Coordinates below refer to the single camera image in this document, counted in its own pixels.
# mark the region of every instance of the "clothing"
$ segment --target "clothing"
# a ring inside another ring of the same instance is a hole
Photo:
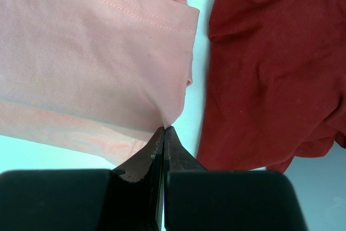
[[[197,159],[267,166],[346,148],[346,0],[215,0]]]
[[[120,164],[181,113],[186,0],[0,0],[0,134]]]

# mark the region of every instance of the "light blue surface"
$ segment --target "light blue surface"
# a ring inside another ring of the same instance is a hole
[[[197,152],[203,119],[209,58],[207,25],[213,1],[188,0],[189,5],[201,11],[192,64],[194,82],[187,88],[184,111],[173,126],[182,144],[193,155]],[[9,169],[114,167],[94,155],[0,136],[0,173]],[[346,206],[343,204],[346,199],[345,169],[346,153],[339,147],[334,147],[321,159],[296,158],[288,169],[286,175],[297,191],[310,231],[346,230],[341,226],[346,219]],[[332,214],[339,214],[339,217],[335,220]]]

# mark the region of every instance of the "folded pink garment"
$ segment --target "folded pink garment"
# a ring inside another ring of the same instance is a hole
[[[119,164],[191,83],[186,0],[0,0],[0,135]]]

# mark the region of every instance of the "pink fabric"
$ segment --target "pink fabric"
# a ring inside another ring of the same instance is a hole
[[[186,0],[0,0],[0,135],[119,164],[180,115]]]

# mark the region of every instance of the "red fabric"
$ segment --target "red fabric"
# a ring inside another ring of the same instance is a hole
[[[346,0],[215,0],[209,28],[205,167],[284,172],[346,148]]]

